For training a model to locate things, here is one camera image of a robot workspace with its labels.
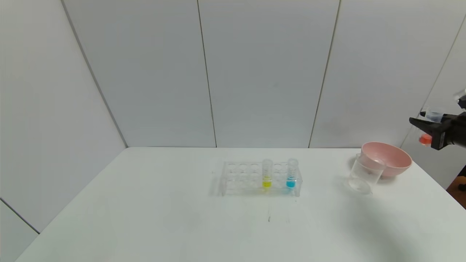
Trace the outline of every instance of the yellow liquid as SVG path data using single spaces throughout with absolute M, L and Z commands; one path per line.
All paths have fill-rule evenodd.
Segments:
M 262 186 L 263 187 L 271 187 L 272 186 L 272 181 L 270 180 L 270 177 L 264 177 L 262 179 Z

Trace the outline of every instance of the white wall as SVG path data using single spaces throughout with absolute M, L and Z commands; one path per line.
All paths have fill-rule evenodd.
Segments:
M 128 146 L 215 147 L 196 0 L 65 0 Z
M 124 145 L 61 2 L 0 8 L 1 193 L 42 231 Z
M 218 147 L 308 147 L 338 0 L 200 0 Z
M 465 14 L 458 0 L 342 0 L 310 147 L 401 146 Z
M 440 106 L 448 114 L 462 112 L 453 94 L 466 88 L 466 25 L 463 23 L 455 44 L 430 93 L 426 106 Z M 419 143 L 420 131 L 412 127 L 402 149 L 443 188 L 447 188 L 466 165 L 466 149 L 449 145 L 440 151 Z
M 1 261 L 14 262 L 38 234 L 3 202 L 0 210 Z

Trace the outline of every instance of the test tube rack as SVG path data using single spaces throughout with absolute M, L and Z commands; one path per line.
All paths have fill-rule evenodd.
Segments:
M 302 177 L 299 169 L 294 178 L 295 186 L 287 186 L 288 164 L 279 162 L 273 165 L 272 184 L 264 187 L 262 183 L 261 162 L 225 162 L 220 179 L 220 191 L 225 195 L 266 195 L 299 197 Z

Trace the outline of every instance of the scratch mark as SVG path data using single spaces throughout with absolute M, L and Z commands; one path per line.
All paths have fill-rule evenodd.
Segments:
M 270 213 L 270 205 L 268 205 L 267 215 L 268 215 L 268 221 L 270 222 L 270 218 L 272 217 L 272 214 Z

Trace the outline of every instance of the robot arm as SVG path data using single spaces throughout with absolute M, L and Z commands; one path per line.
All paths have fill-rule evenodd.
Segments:
M 466 89 L 454 95 L 458 105 L 466 110 Z M 432 136 L 431 148 L 440 150 L 447 145 L 459 145 L 466 148 L 466 112 L 459 115 L 444 114 L 441 123 L 409 118 L 409 122 Z

